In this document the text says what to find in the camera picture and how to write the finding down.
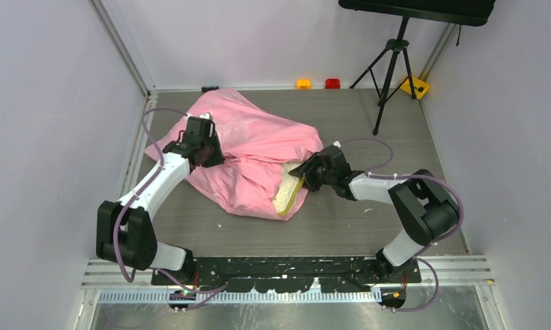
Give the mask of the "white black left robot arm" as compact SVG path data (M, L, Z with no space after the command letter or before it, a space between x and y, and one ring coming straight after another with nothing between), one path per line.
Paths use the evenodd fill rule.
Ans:
M98 207L96 254L122 270L165 269L180 285L195 274L191 251L158 241L153 219L170 193L191 172L224 163L216 125L210 113L187 117L186 128L166 145L153 145L158 161L148 174L117 201Z

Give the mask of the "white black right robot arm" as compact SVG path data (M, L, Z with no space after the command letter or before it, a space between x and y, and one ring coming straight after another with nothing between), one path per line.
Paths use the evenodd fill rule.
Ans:
M458 229L462 210L453 192L427 170L408 175L375 175L354 170L338 146L328 146L289 171L311 192L330 186L351 201L376 201L394 207L401 231L375 256L374 275L394 282L404 265L431 244Z

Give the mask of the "pink floral pillowcase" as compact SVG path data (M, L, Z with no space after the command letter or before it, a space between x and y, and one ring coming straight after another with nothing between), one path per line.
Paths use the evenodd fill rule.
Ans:
M232 215L288 221L308 194L303 188L290 214L280 218L271 200L281 164L302 163L322 150L317 129L263 111L235 89L203 94L187 111L211 113L225 163L198 167L186 181Z

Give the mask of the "white pillow with yellow trim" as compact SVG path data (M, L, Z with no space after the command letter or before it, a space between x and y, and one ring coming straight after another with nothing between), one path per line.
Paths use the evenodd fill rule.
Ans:
M302 190L303 177L290 175L289 172L300 166L300 163L287 162L281 164L281 180L273 199L271 200L275 211L280 218L285 218L291 213L296 204L297 197Z

